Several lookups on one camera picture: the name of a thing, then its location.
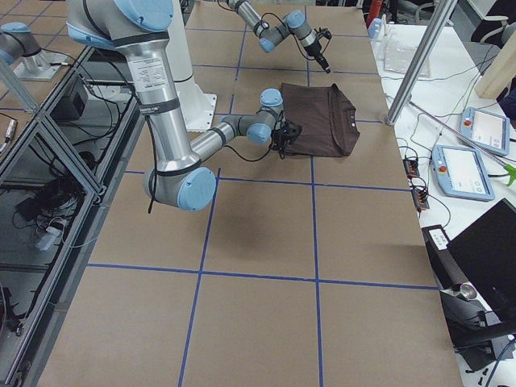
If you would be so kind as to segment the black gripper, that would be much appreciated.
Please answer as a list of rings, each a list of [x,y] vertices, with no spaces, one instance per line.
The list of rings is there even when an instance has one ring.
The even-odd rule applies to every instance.
[[[329,44],[332,34],[328,28],[319,28],[311,31],[303,40],[302,47],[304,48],[308,60],[315,61],[325,73],[331,72],[331,67],[327,59],[323,55],[325,48],[320,43],[321,39],[326,39]]]
[[[272,131],[270,149],[277,152],[280,158],[285,158],[286,148],[302,133],[302,126],[295,123],[283,123]]]

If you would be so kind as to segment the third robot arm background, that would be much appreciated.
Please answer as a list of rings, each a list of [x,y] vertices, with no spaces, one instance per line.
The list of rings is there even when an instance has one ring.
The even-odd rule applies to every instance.
[[[1,25],[1,58],[8,65],[21,60],[14,73],[24,81],[50,81],[57,72],[57,68],[51,65],[52,56],[44,53],[25,23]]]

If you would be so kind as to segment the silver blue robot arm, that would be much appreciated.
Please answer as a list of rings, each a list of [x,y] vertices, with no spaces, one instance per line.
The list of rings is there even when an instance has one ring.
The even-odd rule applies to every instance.
[[[331,73],[331,67],[324,56],[332,34],[328,28],[312,28],[306,14],[301,10],[293,10],[283,17],[271,12],[259,14],[249,1],[225,1],[224,10],[237,14],[259,40],[261,49],[270,53],[290,36],[298,47],[301,56],[308,61],[314,61],[325,73]]]
[[[166,47],[175,16],[170,1],[70,1],[69,36],[85,46],[124,55],[139,111],[151,130],[153,166],[145,190],[152,202],[186,211],[208,206],[216,189],[214,173],[203,166],[234,138],[280,148],[301,128],[285,117],[278,89],[260,95],[254,115],[229,116],[196,139],[189,139]]]

